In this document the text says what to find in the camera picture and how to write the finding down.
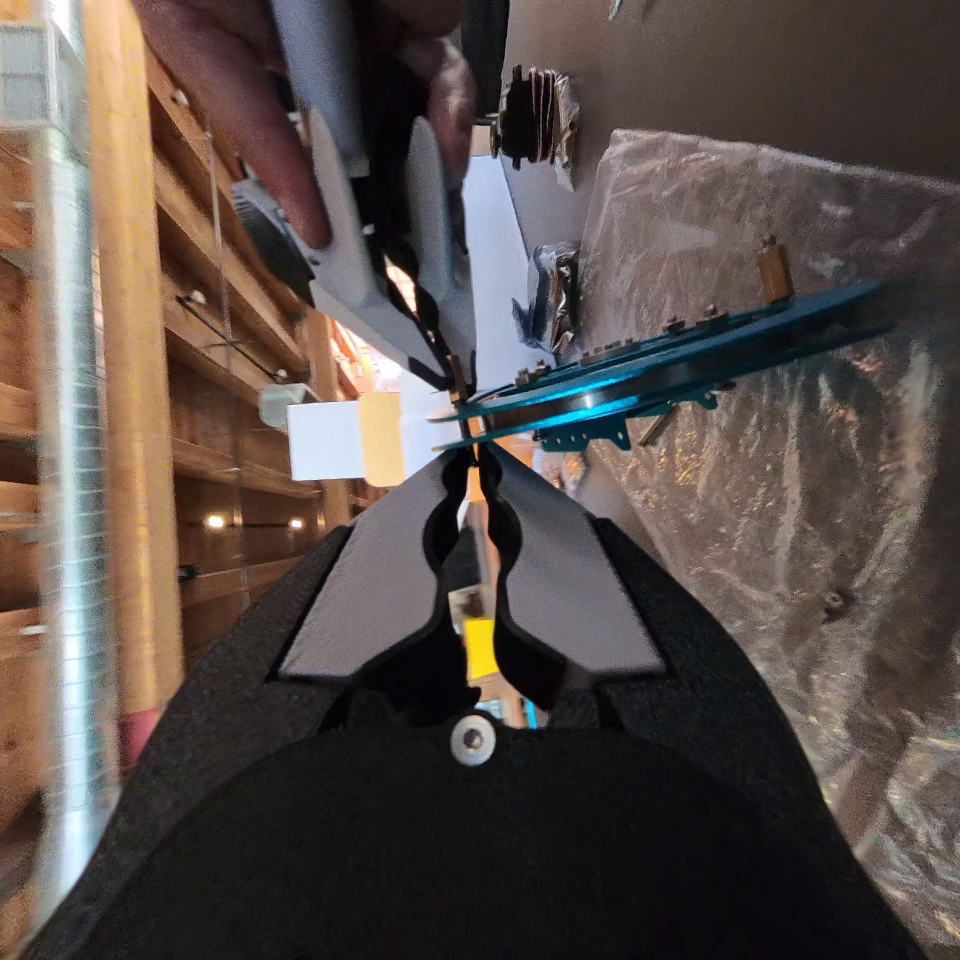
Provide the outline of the clear plastic bag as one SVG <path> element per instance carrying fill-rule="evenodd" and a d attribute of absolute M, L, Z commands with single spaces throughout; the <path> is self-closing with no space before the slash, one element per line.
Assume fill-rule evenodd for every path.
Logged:
<path fill-rule="evenodd" d="M 685 404 L 599 456 L 667 569 L 740 643 L 846 840 L 930 954 L 958 958 L 957 180 L 616 129 L 582 234 L 583 346 L 882 281 L 887 335 Z"/>

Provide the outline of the white and orange cardboard box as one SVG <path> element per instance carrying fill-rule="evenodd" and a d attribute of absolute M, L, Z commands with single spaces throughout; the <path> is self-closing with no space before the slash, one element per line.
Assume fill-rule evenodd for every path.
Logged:
<path fill-rule="evenodd" d="M 526 300 L 528 256 L 500 162 L 474 161 L 462 191 L 465 238 L 469 252 L 476 321 L 476 372 L 464 374 L 469 398 L 509 384 L 524 367 L 546 355 L 520 343 L 512 316 L 512 299 Z M 388 266 L 386 277 L 417 314 L 415 284 L 400 269 Z M 377 386 L 373 399 L 323 402 L 288 409 L 289 446 L 294 480 L 365 479 L 375 487 L 400 485 L 437 452 L 460 438 L 455 424 L 430 417 L 453 402 L 450 389 L 435 390 L 361 339 L 388 361 L 391 390 Z"/>

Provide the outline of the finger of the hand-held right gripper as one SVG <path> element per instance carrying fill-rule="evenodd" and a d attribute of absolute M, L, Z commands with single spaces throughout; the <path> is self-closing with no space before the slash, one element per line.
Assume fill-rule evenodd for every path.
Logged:
<path fill-rule="evenodd" d="M 325 202 L 330 243 L 317 254 L 311 293 L 318 311 L 433 389 L 452 385 L 449 362 L 396 285 L 376 262 L 364 233 L 354 181 L 330 127 L 319 111 L 309 112 L 315 176 Z"/>
<path fill-rule="evenodd" d="M 426 118 L 416 118 L 407 152 L 407 210 L 414 252 L 416 314 L 442 364 L 456 356 L 476 373 L 476 320 L 466 215 L 449 187 L 439 143 Z"/>

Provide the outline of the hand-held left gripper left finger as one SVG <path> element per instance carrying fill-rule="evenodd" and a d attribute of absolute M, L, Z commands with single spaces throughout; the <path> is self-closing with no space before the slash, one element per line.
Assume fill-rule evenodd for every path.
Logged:
<path fill-rule="evenodd" d="M 467 450 L 443 453 L 352 522 L 279 678 L 374 690 L 395 710 L 472 701 L 444 571 L 472 465 Z"/>

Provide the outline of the yellow storage bin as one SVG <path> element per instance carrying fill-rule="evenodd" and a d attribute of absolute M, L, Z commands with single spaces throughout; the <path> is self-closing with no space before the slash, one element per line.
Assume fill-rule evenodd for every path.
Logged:
<path fill-rule="evenodd" d="M 495 626 L 495 621 L 488 618 L 467 618 L 463 621 L 467 678 L 472 683 L 499 673 L 494 642 Z"/>

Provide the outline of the silver spiral duct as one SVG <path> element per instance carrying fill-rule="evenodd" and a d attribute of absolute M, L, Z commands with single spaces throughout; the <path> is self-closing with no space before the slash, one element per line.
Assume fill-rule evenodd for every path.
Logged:
<path fill-rule="evenodd" d="M 34 875 L 38 916 L 46 919 L 86 869 L 116 804 L 118 688 L 90 169 L 54 127 L 36 135 L 33 152 L 41 598 L 50 683 L 50 779 Z"/>

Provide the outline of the black servo motor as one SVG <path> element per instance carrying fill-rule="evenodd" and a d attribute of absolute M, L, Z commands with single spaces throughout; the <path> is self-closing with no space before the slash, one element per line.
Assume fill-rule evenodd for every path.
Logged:
<path fill-rule="evenodd" d="M 523 162 L 570 174 L 579 132 L 580 101 L 569 73 L 512 67 L 489 129 L 489 152 L 514 170 Z"/>

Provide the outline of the silver antistatic bag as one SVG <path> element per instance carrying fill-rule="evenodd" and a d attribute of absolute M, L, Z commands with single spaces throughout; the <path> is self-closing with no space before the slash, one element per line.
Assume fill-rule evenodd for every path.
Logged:
<path fill-rule="evenodd" d="M 518 341 L 531 350 L 558 355 L 579 329 L 579 247 L 535 246 L 527 268 L 526 301 L 511 300 Z"/>

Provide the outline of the wooden ceiling beam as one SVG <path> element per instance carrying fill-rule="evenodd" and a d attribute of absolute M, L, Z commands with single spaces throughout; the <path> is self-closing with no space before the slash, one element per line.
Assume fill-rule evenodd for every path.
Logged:
<path fill-rule="evenodd" d="M 82 12 L 121 709 L 145 724 L 184 675 L 146 48 L 131 2 L 83 2 Z"/>

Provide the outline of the silver rectangular duct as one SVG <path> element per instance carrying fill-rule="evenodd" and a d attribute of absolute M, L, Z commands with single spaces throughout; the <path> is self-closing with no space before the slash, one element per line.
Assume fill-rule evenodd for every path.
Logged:
<path fill-rule="evenodd" d="M 58 129 L 77 136 L 86 69 L 52 22 L 1 24 L 1 129 Z"/>

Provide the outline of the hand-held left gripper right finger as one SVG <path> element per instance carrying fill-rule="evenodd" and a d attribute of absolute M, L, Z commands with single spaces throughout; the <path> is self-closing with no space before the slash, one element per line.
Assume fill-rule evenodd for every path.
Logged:
<path fill-rule="evenodd" d="M 494 654 L 508 683 L 553 712 L 571 691 L 665 676 L 594 516 L 502 446 L 477 452 L 500 564 Z"/>

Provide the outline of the pale green rounded object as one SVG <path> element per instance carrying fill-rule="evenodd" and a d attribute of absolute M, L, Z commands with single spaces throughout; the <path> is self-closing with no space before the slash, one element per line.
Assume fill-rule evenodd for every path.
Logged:
<path fill-rule="evenodd" d="M 260 421 L 272 430 L 289 434 L 288 409 L 319 402 L 306 383 L 272 383 L 258 392 Z"/>

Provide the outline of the blue round turntable assembly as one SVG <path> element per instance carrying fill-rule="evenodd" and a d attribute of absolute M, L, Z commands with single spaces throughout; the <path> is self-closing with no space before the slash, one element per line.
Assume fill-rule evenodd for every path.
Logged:
<path fill-rule="evenodd" d="M 583 452 L 593 441 L 630 450 L 627 423 L 694 403 L 712 411 L 741 378 L 826 354 L 893 330 L 885 284 L 860 281 L 736 314 L 669 324 L 650 339 L 617 342 L 556 367 L 523 370 L 513 382 L 430 416 L 461 450 L 530 434 L 547 452 Z"/>

